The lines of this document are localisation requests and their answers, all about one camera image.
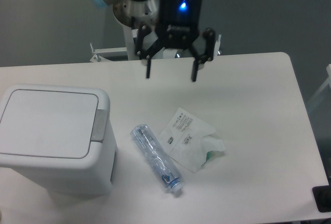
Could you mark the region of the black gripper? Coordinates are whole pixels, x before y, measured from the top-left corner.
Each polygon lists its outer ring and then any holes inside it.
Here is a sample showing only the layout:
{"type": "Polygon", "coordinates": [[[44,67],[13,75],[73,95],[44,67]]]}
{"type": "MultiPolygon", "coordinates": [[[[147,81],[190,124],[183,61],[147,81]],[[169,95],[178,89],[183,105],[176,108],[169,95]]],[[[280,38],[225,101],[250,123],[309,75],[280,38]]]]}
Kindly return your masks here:
{"type": "Polygon", "coordinates": [[[146,61],[146,78],[150,78],[152,58],[162,48],[188,49],[194,58],[191,81],[197,80],[199,68],[214,59],[216,33],[212,28],[206,28],[201,36],[205,40],[204,53],[199,54],[193,42],[199,36],[199,17],[202,0],[160,0],[158,21],[155,26],[157,39],[152,45],[143,48],[144,38],[152,33],[146,23],[138,28],[134,53],[140,60],[146,61]]]}

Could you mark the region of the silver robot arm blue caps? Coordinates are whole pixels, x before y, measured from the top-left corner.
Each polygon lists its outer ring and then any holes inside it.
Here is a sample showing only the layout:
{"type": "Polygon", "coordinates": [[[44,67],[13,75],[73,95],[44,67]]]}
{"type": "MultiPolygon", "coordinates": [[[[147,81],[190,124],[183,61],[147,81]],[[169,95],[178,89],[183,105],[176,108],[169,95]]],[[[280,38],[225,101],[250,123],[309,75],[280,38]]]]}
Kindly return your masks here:
{"type": "Polygon", "coordinates": [[[188,50],[194,57],[191,80],[214,58],[216,34],[199,30],[203,0],[92,0],[98,7],[112,6],[123,27],[129,60],[140,60],[150,77],[152,59],[163,51],[188,50]]]}

